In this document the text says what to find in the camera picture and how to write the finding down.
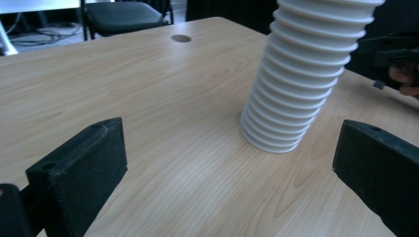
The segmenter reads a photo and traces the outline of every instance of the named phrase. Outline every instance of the wood grain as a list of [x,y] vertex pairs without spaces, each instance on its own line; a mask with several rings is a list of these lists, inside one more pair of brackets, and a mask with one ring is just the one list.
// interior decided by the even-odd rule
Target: wood grain
[[419,145],[416,104],[347,71],[295,151],[263,152],[238,121],[265,44],[211,18],[0,58],[0,182],[122,117],[128,172],[86,236],[392,236],[332,160],[343,119]]

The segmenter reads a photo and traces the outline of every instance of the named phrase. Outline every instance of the black cable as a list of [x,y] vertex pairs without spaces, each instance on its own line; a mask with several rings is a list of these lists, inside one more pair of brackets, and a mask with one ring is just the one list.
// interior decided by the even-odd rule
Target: black cable
[[13,23],[13,25],[9,28],[9,30],[7,30],[6,34],[11,33],[13,30],[15,30],[15,28],[18,26],[19,21],[21,20],[22,17],[22,13],[18,13],[16,15],[16,19],[15,22]]
[[[70,37],[81,35],[81,33],[78,33],[80,29],[81,29],[81,25],[79,25],[78,28],[73,33],[68,34],[68,35],[63,35],[55,31],[37,30],[31,33],[25,33],[25,34],[20,34],[17,36],[12,36],[12,37],[9,37],[9,39],[11,40],[12,44],[18,45],[18,46],[39,46],[39,45],[56,43],[60,40],[65,40]],[[30,37],[30,36],[43,36],[43,37],[46,37],[46,39],[37,39],[37,40],[20,39],[20,38]]]

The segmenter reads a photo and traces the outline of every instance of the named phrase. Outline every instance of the table hole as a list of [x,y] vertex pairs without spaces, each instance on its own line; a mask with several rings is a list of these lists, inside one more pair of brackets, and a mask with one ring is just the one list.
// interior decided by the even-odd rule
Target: table hole
[[185,35],[173,35],[171,39],[176,42],[189,42],[192,40],[190,37]]
[[372,127],[372,130],[374,130],[374,131],[381,131],[381,128],[376,127],[376,126],[373,126],[373,127]]
[[48,170],[50,170],[50,169],[52,169],[54,167],[55,167],[55,164],[54,163],[50,163],[50,164],[46,164],[46,165],[42,166],[42,169],[45,170],[45,171],[48,171]]

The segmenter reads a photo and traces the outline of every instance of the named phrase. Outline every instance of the black object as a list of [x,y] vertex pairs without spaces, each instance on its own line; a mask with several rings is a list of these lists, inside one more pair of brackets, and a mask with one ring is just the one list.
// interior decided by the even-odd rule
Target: black object
[[419,148],[345,120],[333,170],[396,236],[419,236]]
[[170,12],[171,24],[174,24],[170,0],[152,0],[149,4],[146,2],[86,4],[85,0],[80,0],[84,40],[87,40],[87,29],[90,38],[94,39],[95,33],[107,37],[169,25],[165,20],[167,12]]
[[83,236],[125,172],[122,119],[86,127],[30,167],[21,192],[0,185],[0,236]]
[[[391,65],[397,66],[405,63],[416,65],[419,63],[419,32],[361,39],[358,43],[359,48],[352,53],[353,60],[368,58],[369,61],[364,62],[366,63],[365,67],[359,67],[355,70],[377,81],[391,81],[388,78],[388,67]],[[414,66],[412,70],[415,80],[411,86],[419,86],[417,67]],[[400,85],[392,84],[390,87],[398,89]]]
[[382,89],[384,89],[385,83],[382,82],[382,81],[380,81],[380,80],[376,80],[374,82],[374,86],[377,87],[377,88],[379,88],[380,90],[382,90]]
[[358,40],[360,48],[351,53],[351,61],[346,68],[372,80],[382,81],[390,88],[398,90],[400,83],[388,77],[388,66],[376,66],[376,52],[365,52],[365,40],[382,39],[387,36],[419,31],[419,1],[386,0],[374,11],[375,20],[365,28],[367,34]]

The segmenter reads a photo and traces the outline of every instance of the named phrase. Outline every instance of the floor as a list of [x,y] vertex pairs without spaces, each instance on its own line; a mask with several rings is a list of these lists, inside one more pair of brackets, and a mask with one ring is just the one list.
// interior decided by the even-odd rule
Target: floor
[[[174,11],[175,24],[184,23],[186,9]],[[19,53],[40,50],[49,47],[67,45],[83,41],[83,31],[80,24],[70,23],[57,27],[38,29],[39,34],[27,36],[10,36],[10,41]]]

